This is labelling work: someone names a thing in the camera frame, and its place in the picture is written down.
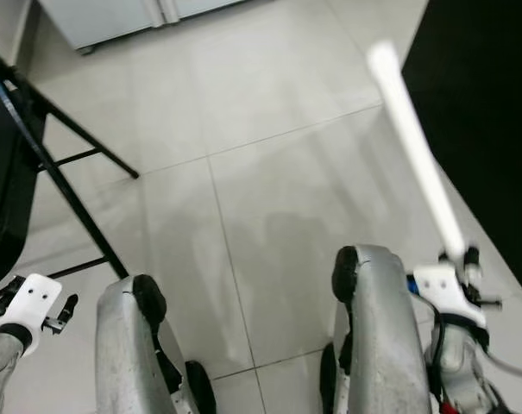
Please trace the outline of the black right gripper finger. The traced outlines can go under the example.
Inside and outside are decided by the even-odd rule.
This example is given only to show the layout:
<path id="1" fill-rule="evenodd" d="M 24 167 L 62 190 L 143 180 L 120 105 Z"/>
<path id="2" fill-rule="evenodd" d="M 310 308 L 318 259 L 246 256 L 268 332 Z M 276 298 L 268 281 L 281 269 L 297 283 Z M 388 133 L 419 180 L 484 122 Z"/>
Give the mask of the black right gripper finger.
<path id="1" fill-rule="evenodd" d="M 475 245 L 469 246 L 462 257 L 462 278 L 466 285 L 481 287 L 484 271 L 481 267 L 481 253 Z"/>

